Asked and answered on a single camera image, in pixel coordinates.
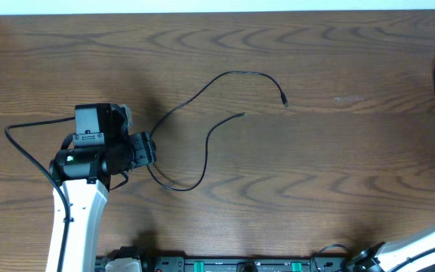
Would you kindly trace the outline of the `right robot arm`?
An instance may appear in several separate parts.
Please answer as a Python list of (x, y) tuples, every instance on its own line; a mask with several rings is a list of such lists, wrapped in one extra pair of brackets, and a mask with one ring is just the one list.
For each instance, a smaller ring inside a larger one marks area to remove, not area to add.
[(435, 265), (435, 225), (402, 240), (382, 242), (354, 256), (352, 272), (420, 271)]

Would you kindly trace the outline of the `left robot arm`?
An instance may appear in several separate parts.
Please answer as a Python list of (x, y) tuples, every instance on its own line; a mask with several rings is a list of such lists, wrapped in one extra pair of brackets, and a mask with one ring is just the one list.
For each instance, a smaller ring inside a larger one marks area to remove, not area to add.
[(148, 132), (129, 134), (132, 117), (126, 105), (78, 105), (75, 114), (75, 133), (50, 164), (57, 188), (48, 271), (95, 269), (111, 177), (156, 160)]

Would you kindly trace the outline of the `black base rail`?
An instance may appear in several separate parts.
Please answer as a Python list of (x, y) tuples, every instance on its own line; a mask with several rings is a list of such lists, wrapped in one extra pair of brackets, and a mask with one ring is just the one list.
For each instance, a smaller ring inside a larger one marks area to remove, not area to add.
[(100, 272), (345, 272), (347, 259), (339, 255), (313, 257), (197, 257), (183, 252), (152, 252), (123, 246), (98, 257)]

